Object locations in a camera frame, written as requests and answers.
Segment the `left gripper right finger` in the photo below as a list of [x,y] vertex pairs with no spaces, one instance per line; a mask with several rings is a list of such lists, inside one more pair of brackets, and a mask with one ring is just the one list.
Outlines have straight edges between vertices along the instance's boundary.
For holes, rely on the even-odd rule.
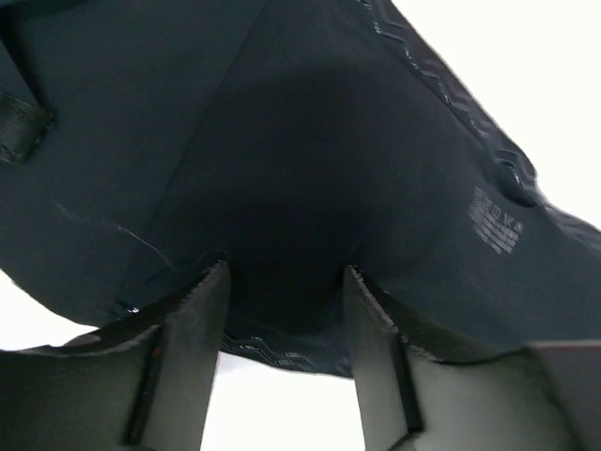
[[348,347],[369,450],[596,450],[600,344],[495,352],[344,272]]

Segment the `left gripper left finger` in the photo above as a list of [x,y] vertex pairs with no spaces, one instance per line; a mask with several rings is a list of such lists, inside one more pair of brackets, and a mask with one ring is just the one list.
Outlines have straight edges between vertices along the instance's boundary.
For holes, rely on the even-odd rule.
[[231,277],[197,281],[61,347],[1,354],[5,450],[197,450]]

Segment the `black garment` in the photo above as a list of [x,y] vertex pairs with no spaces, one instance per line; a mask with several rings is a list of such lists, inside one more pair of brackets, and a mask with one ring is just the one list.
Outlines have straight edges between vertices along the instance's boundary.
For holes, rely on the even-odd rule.
[[217,259],[280,368],[350,376],[348,265],[486,354],[600,336],[598,231],[391,2],[3,2],[3,271],[100,327]]

